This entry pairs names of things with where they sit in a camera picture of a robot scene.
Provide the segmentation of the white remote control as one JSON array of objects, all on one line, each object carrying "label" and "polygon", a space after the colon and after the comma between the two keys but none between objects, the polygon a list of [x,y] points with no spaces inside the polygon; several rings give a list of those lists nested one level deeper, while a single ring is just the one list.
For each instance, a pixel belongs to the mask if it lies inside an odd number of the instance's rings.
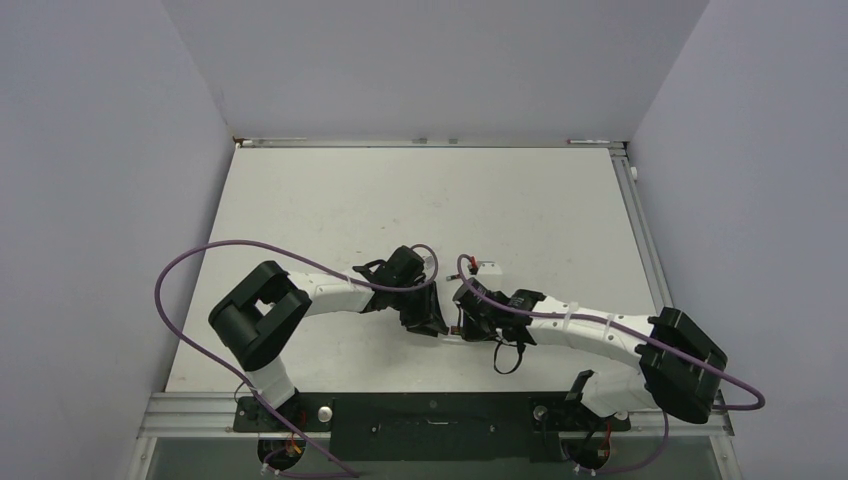
[{"label": "white remote control", "polygon": [[444,329],[440,329],[437,332],[437,338],[444,342],[452,342],[452,343],[471,343],[473,340],[469,340],[463,334],[463,331],[460,327],[455,325],[447,326]]}]

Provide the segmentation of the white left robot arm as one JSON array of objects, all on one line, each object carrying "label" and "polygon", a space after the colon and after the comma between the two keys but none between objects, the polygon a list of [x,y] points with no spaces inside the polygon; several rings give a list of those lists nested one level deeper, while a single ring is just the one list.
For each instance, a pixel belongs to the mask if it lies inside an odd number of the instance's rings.
[{"label": "white left robot arm", "polygon": [[281,352],[301,321],[328,313],[393,309],[409,332],[446,335],[437,287],[426,271],[434,258],[409,246],[386,259],[354,266],[338,275],[288,272],[268,260],[256,266],[210,312],[208,322],[263,398],[259,417],[274,430],[289,428],[298,415],[298,390]]}]

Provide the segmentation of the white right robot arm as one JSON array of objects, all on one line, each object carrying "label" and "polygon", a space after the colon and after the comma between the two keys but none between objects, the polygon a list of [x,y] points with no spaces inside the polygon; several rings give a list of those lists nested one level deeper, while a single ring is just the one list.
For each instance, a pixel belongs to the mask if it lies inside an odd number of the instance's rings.
[{"label": "white right robot arm", "polygon": [[683,311],[622,315],[564,303],[541,292],[506,296],[475,279],[453,296],[474,340],[502,339],[520,347],[562,346],[605,357],[622,370],[592,370],[567,397],[565,414],[579,428],[601,418],[659,409],[691,424],[713,410],[724,351]]}]

